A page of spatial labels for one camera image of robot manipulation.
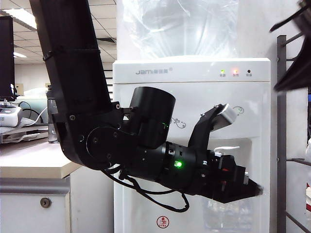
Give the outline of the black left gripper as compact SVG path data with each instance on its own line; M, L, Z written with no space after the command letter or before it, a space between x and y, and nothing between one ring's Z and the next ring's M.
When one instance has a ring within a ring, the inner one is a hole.
M237 165L234 156L208 150L202 163L194 181L196 195L229 203L263 194L263 187L248 181L246 168Z

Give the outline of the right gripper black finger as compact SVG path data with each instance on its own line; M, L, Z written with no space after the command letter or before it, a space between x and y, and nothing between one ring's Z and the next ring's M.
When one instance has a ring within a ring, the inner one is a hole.
M311 38L305 37L301 50L281 80L276 83L276 92L290 91L311 86Z

